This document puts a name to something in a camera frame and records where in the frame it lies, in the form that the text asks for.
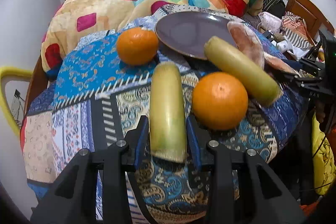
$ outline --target pink bag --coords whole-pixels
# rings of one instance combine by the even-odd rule
[[[268,12],[261,12],[259,15],[261,25],[265,30],[270,30],[272,33],[279,33],[282,20]]]

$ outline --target yellow cloth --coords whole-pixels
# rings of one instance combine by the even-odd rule
[[[325,134],[320,130],[320,123],[316,120],[314,113],[312,119],[312,154],[314,154],[319,148]],[[334,164],[334,155],[327,139],[324,140],[319,151],[313,158],[314,164],[314,188],[333,182],[336,176],[336,167]],[[316,189],[316,193],[324,195],[331,184]]]

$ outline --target backpack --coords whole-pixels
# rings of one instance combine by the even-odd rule
[[[264,0],[262,10],[263,12],[269,12],[270,14],[282,19],[285,15],[286,5],[282,0]]]

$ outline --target ceramic plate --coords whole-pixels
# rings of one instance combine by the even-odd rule
[[[186,56],[206,60],[204,44],[212,37],[236,43],[227,29],[228,19],[203,12],[178,12],[161,18],[155,32],[165,45]]]

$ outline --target wall outlet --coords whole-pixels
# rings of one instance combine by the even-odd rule
[[[10,112],[12,113],[14,119],[18,118],[18,114],[20,112],[20,95],[20,92],[15,90],[12,106],[10,107]]]

